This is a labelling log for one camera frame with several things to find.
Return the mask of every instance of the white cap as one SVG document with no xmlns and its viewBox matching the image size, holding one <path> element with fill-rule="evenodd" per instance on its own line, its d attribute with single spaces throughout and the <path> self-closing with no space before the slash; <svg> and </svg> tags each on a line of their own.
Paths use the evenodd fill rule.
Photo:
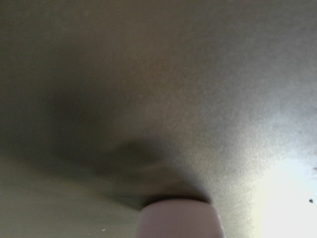
<svg viewBox="0 0 317 238">
<path fill-rule="evenodd" d="M 137 238 L 224 238 L 215 208 L 190 199 L 153 203 L 141 211 Z"/>
</svg>

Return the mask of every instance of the white cylindrical object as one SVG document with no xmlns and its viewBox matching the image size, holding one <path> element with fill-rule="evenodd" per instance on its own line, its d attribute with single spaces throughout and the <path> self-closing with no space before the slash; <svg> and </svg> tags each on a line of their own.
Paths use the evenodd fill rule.
<svg viewBox="0 0 317 238">
<path fill-rule="evenodd" d="M 190 199 L 153 203 L 140 214 L 137 238 L 224 238 L 215 208 Z"/>
</svg>

